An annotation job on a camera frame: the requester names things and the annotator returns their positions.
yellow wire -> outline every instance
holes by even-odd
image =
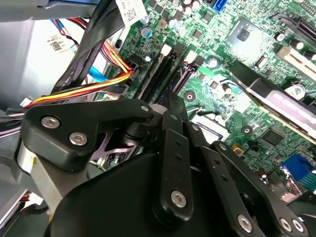
[[[102,88],[104,86],[117,84],[117,83],[120,83],[120,82],[126,80],[127,78],[129,78],[131,73],[132,72],[129,72],[129,73],[127,73],[124,76],[121,76],[121,77],[118,77],[118,78],[114,78],[114,79],[111,79],[111,80],[108,80],[108,81],[105,81],[105,82],[101,82],[101,83],[98,83],[96,85],[92,85],[92,86],[85,87],[85,88],[82,88],[82,89],[73,90],[73,91],[69,91],[69,92],[65,92],[65,93],[60,93],[58,95],[44,96],[44,97],[41,97],[39,99],[36,99],[35,101],[33,101],[33,103],[37,103],[37,102],[40,102],[40,101],[43,101],[43,100],[58,99],[60,97],[71,96],[71,95],[76,94],[76,93],[85,92],[85,91],[88,91],[88,90],[99,89],[99,88]]]

black plastic arm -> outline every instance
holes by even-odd
[[[21,138],[25,147],[66,171],[83,170],[96,150],[100,133],[113,134],[132,122],[145,122],[154,112],[145,102],[132,100],[38,106],[30,109],[23,120]],[[43,126],[45,117],[56,118],[60,125]],[[87,143],[77,146],[70,135],[79,132]]]

blue sata port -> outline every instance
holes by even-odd
[[[212,9],[217,13],[220,13],[224,9],[227,1],[228,0],[216,0],[214,5],[212,6]]]

white label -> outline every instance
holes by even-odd
[[[61,35],[51,36],[47,43],[51,46],[51,48],[58,53],[67,51],[71,48],[70,41]]]
[[[116,0],[116,2],[126,27],[147,16],[142,0]]]
[[[25,98],[25,99],[21,102],[20,106],[22,106],[22,107],[24,108],[25,106],[29,105],[31,102],[32,102],[32,101],[31,101],[29,98]]]
[[[29,196],[29,201],[31,201],[32,203],[35,203],[37,205],[41,205],[43,200],[44,199],[42,199],[41,197],[37,196],[35,193],[31,193],[30,196]]]

cable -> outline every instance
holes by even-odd
[[[71,84],[77,80],[77,77],[84,67],[91,50],[123,27],[124,23],[118,9],[116,8],[115,11],[110,13],[107,11],[107,8],[111,3],[115,6],[115,1],[111,0],[101,0],[97,5],[86,27],[86,31],[83,34],[77,53],[67,70],[55,84],[52,92],[72,87]]]

